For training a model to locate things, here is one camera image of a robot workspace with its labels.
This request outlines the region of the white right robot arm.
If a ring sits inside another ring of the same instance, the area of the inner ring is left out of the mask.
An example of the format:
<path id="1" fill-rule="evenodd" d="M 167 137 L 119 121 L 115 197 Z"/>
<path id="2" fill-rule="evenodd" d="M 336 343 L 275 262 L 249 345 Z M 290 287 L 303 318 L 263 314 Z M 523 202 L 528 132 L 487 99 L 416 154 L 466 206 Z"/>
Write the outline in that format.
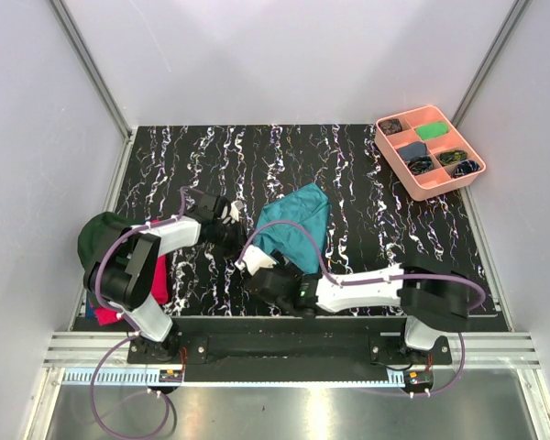
<path id="1" fill-rule="evenodd" d="M 251 246 L 236 261 L 247 277 L 246 288 L 264 303 L 301 318 L 368 307 L 398 307 L 406 321 L 398 352 L 418 363 L 438 337 L 461 333 L 469 313 L 481 306 L 486 291 L 447 265 L 419 260 L 384 269 L 345 275 L 321 271 L 305 274 L 289 260 L 276 260 Z"/>

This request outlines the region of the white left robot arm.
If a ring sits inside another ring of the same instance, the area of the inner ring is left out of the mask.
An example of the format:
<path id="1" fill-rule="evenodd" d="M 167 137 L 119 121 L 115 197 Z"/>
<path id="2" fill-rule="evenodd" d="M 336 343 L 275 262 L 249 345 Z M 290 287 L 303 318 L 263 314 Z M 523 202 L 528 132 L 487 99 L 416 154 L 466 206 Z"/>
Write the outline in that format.
<path id="1" fill-rule="evenodd" d="M 105 308 L 120 313 L 148 340 L 147 350 L 158 362 L 179 354 L 180 341 L 170 335 L 172 320 L 151 293 L 159 258 L 181 248 L 211 243 L 232 255 L 246 235 L 239 215 L 243 203 L 202 193 L 191 208 L 144 225 L 113 221 L 104 227 L 84 269 L 83 286 Z"/>

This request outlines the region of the teal cloth napkin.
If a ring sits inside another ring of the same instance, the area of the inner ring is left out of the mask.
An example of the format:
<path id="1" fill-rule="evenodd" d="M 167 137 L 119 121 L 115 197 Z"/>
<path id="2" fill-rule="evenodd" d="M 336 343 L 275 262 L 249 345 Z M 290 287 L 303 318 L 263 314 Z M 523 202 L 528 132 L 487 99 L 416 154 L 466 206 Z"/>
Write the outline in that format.
<path id="1" fill-rule="evenodd" d="M 253 245 L 270 255 L 278 250 L 303 273 L 320 269 L 330 215 L 328 197 L 314 182 L 265 205 L 257 229 L 276 222 L 258 233 Z"/>

